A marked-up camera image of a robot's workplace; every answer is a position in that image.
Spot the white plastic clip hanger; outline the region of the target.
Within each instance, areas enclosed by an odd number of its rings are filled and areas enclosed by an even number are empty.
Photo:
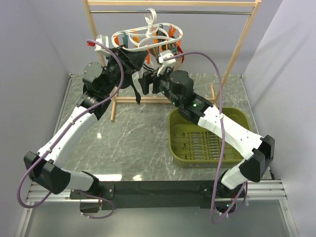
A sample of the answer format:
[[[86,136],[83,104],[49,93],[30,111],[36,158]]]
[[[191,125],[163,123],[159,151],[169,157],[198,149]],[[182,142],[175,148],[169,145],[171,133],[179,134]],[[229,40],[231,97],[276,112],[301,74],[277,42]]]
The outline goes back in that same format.
[[[146,26],[122,30],[111,36],[112,45],[130,52],[145,51],[169,44],[179,46],[183,37],[180,27],[171,23],[158,23],[157,13],[153,8],[145,11]]]

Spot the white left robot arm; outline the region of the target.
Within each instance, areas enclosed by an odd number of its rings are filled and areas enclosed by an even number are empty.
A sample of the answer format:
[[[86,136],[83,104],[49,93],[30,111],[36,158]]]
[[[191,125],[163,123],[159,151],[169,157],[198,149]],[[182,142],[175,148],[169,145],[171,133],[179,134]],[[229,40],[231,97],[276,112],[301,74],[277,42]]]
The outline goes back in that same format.
[[[130,52],[124,48],[113,48],[104,67],[99,62],[89,63],[84,69],[83,93],[68,120],[56,134],[37,152],[24,156],[29,178],[59,194],[65,189],[81,190],[87,198],[99,193],[99,180],[85,171],[64,169],[72,148],[86,131],[106,112],[114,89],[133,87],[132,76],[141,70],[147,51]]]

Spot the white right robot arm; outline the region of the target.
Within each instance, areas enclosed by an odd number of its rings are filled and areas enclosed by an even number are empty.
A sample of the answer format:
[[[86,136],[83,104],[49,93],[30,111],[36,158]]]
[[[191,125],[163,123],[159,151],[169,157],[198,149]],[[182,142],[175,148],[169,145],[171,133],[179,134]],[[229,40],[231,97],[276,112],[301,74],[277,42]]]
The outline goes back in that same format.
[[[260,182],[274,158],[275,139],[253,133],[228,116],[206,98],[194,92],[194,81],[186,71],[169,73],[145,72],[138,79],[143,94],[162,93],[186,120],[214,133],[231,145],[243,160],[228,169],[217,183],[217,193],[228,197],[234,189],[246,182]]]

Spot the brown striped sock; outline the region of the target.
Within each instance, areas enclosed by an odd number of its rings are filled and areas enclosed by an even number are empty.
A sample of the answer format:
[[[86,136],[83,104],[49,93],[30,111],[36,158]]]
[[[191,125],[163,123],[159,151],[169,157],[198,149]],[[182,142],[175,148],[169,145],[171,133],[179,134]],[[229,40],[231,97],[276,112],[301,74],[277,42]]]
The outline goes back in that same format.
[[[154,56],[157,63],[159,62],[161,50],[162,50],[161,46],[153,47],[149,49],[149,52]]]

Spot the red and beige sock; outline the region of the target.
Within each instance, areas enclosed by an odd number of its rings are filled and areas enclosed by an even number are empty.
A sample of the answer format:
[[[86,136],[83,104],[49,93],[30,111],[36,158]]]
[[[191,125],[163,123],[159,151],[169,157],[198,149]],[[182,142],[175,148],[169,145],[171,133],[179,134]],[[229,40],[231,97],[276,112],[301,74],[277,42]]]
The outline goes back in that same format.
[[[180,54],[176,54],[175,55],[175,60],[176,60],[176,63],[174,64],[174,67],[173,67],[173,70],[176,71],[176,70],[179,70],[184,62],[184,58],[185,56],[183,56],[182,53]]]

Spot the olive green plastic basket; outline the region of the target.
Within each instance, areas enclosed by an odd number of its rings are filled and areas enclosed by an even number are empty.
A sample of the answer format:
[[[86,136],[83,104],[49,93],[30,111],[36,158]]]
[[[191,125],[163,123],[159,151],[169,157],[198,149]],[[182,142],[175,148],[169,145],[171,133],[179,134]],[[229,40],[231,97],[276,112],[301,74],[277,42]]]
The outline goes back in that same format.
[[[224,107],[223,113],[239,125],[250,130],[247,116],[241,110]],[[168,118],[169,149],[173,163],[181,168],[216,168],[220,158],[222,139],[207,129],[185,120],[175,109]],[[222,168],[231,168],[243,157],[228,143]]]

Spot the wooden drying rack frame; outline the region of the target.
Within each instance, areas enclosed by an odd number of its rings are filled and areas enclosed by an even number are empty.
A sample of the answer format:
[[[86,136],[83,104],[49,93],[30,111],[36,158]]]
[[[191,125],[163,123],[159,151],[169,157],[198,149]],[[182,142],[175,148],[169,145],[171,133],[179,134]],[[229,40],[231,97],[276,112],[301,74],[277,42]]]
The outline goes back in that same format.
[[[179,46],[169,44],[161,46],[163,51],[171,50],[176,55],[183,52],[202,51],[210,53],[217,60],[229,60],[225,64],[226,69],[220,70],[223,74],[222,83],[226,80],[234,66],[238,54],[245,41],[247,33],[252,25],[256,13],[261,5],[261,1],[209,1],[209,0],[86,0],[84,8],[91,27],[92,35],[96,39],[99,35],[93,19],[94,14],[132,14],[136,10],[127,10],[127,6],[141,6],[145,10],[153,8],[157,13],[158,23],[171,23],[180,27],[183,37]],[[234,15],[246,16],[247,20],[239,37],[215,35],[216,29],[229,27],[229,23],[220,23],[225,16],[232,19]],[[119,27],[114,33],[122,30],[133,29],[146,26],[146,22],[141,26],[129,26],[125,29]],[[156,62],[154,56],[148,51],[146,60],[152,62],[156,69],[160,64]]]

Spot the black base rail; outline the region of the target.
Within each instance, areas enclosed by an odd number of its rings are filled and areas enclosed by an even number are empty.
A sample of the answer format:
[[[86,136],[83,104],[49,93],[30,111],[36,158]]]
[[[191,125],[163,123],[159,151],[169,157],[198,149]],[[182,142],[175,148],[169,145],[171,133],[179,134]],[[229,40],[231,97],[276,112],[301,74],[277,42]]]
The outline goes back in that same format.
[[[79,200],[82,213],[115,208],[211,207],[213,180],[197,181],[101,181],[97,191],[83,194],[73,190],[71,200]]]

